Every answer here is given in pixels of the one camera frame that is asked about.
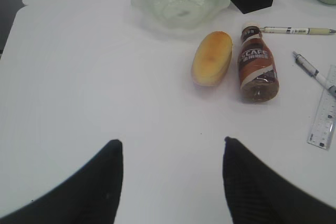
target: bread roll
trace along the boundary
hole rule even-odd
[[[207,35],[196,52],[191,74],[196,84],[216,86],[227,72],[232,56],[232,40],[222,31]]]

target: white table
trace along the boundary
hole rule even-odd
[[[24,1],[0,61],[0,216],[55,188],[114,138],[124,146],[116,223],[230,223],[228,135],[336,207],[336,143],[327,152],[306,143],[322,88],[291,56],[299,51],[327,73],[336,37],[264,35],[280,80],[264,104],[241,102],[236,67],[243,22],[330,27],[334,6],[274,0],[243,15],[231,5],[176,39],[141,27],[130,0]],[[218,88],[197,88],[194,53],[214,30],[232,36],[234,57]]]

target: pen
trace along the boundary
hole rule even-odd
[[[332,35],[336,30],[329,28],[294,28],[294,27],[260,27],[263,33],[271,34],[309,34],[309,35]]]
[[[310,77],[314,77],[329,93],[336,98],[336,86],[328,81],[312,64],[310,64],[301,54],[293,52],[295,62]]]

